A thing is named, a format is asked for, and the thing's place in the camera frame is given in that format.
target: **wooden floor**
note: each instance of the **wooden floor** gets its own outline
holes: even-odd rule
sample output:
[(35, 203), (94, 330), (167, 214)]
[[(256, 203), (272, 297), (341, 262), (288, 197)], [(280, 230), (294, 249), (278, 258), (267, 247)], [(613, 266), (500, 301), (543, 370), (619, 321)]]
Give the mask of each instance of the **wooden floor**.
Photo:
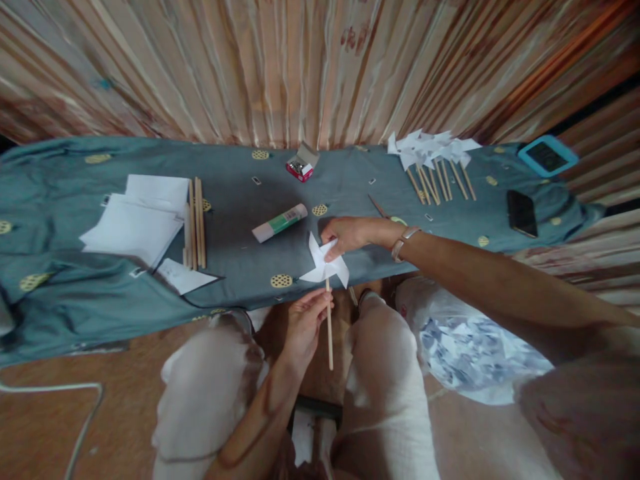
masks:
[[(388, 301), (402, 278), (356, 287), (382, 292)], [(342, 404), (351, 354), (344, 337), (357, 309), (347, 291), (335, 292), (333, 372), (328, 369), (327, 329), (303, 381), (303, 395)], [(268, 359), (277, 357), (286, 332), (286, 305), (274, 307), (256, 335)], [(151, 477), (151, 434), (163, 391), (164, 361), (196, 330), (182, 325), (131, 341), (129, 351), (65, 357), (9, 367), (0, 372), (7, 385), (57, 385), (100, 382), (105, 396), (83, 444), (76, 479)], [(441, 390), (431, 376), (428, 395)], [(0, 477), (13, 480), (62, 478), (78, 432), (93, 407), (95, 390), (37, 394), (0, 394)], [(514, 406), (487, 407), (455, 393), (429, 403), (437, 460), (443, 479), (552, 479), (535, 434)]]

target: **leg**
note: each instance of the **leg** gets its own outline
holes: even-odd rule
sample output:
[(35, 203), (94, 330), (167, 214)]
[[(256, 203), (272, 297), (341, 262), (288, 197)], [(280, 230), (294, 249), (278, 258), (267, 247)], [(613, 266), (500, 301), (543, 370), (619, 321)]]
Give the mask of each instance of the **leg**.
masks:
[(438, 479), (416, 341), (405, 320), (376, 295), (349, 330), (353, 361), (343, 424), (333, 444), (337, 478)]
[(153, 478), (201, 479), (244, 416), (266, 375), (263, 353), (223, 315), (198, 332), (162, 369)]

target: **black phone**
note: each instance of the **black phone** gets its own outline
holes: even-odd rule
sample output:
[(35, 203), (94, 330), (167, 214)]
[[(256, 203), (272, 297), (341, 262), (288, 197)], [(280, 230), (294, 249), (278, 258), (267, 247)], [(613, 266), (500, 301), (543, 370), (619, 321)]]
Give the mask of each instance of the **black phone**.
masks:
[(516, 190), (508, 190), (507, 206), (509, 208), (509, 226), (528, 237), (538, 238), (538, 224), (535, 221), (533, 200), (516, 192)]

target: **bracelet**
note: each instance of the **bracelet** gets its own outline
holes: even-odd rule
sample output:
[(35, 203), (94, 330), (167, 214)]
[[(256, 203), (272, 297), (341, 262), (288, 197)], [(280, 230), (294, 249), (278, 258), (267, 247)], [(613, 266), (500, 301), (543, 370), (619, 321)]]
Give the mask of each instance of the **bracelet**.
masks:
[(420, 228), (418, 228), (418, 227), (409, 227), (404, 231), (404, 233), (400, 236), (400, 238), (398, 238), (398, 240), (395, 242), (395, 244), (393, 245), (393, 249), (391, 250), (391, 258), (393, 259), (394, 262), (396, 262), (396, 263), (404, 262), (404, 260), (400, 260), (400, 257), (399, 257), (400, 249), (405, 244), (405, 240), (409, 240), (411, 238), (411, 236), (414, 233), (416, 233), (417, 231), (420, 231)]

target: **plastic bag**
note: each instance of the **plastic bag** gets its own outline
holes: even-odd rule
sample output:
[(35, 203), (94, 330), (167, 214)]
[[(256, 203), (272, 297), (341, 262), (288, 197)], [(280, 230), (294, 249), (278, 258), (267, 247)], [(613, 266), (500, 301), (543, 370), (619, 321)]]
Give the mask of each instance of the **plastic bag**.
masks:
[(527, 342), (430, 280), (404, 282), (396, 303), (422, 345), (423, 372), (472, 400), (508, 405), (514, 383), (553, 368)]

